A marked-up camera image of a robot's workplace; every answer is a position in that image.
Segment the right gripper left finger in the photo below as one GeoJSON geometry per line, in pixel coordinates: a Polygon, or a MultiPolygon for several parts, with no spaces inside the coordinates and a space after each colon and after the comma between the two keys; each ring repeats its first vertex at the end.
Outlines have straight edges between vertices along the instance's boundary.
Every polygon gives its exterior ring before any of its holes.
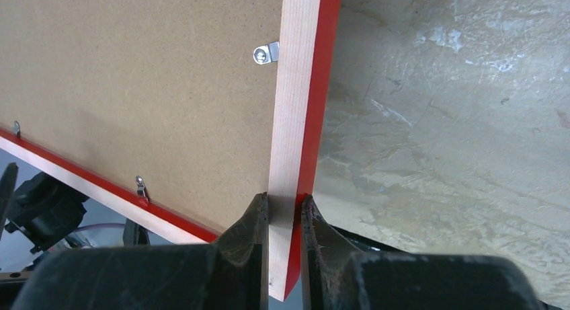
{"type": "Polygon", "coordinates": [[[47,257],[13,309],[266,309],[268,197],[211,243],[70,249],[47,257]]]}

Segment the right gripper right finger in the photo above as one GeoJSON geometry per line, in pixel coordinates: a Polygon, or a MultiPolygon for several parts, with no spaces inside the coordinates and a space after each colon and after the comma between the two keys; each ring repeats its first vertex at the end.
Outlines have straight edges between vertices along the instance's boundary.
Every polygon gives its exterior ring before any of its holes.
{"type": "Polygon", "coordinates": [[[300,212],[305,309],[542,309],[511,261],[497,256],[364,251],[312,196],[300,212]]]}

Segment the brown backing board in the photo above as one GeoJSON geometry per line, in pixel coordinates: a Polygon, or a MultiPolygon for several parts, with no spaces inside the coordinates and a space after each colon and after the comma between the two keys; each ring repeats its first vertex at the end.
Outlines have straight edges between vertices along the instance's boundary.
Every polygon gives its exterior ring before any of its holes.
{"type": "Polygon", "coordinates": [[[268,186],[282,0],[1,0],[1,125],[222,232],[268,186]]]}

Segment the red picture frame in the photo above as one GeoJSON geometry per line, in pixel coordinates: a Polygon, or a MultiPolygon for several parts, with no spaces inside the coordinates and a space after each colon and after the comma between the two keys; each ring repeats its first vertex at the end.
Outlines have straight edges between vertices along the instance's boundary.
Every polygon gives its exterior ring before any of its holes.
{"type": "MultiPolygon", "coordinates": [[[[312,191],[340,0],[282,0],[277,40],[254,48],[275,65],[269,160],[269,294],[283,301],[300,272],[296,205],[312,191]]],[[[202,243],[219,231],[157,204],[143,178],[122,187],[1,125],[1,148],[174,243],[202,243]]]]}

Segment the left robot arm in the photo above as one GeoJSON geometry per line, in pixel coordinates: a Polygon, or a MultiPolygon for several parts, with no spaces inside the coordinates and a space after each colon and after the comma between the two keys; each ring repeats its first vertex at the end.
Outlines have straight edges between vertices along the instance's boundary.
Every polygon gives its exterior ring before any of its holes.
{"type": "Polygon", "coordinates": [[[32,271],[60,243],[65,249],[92,248],[78,236],[85,231],[121,229],[125,246],[151,243],[149,231],[131,219],[83,225],[88,196],[43,171],[16,186],[18,173],[19,166],[11,162],[1,175],[1,232],[27,238],[32,258],[16,266],[12,277],[32,271]]]}

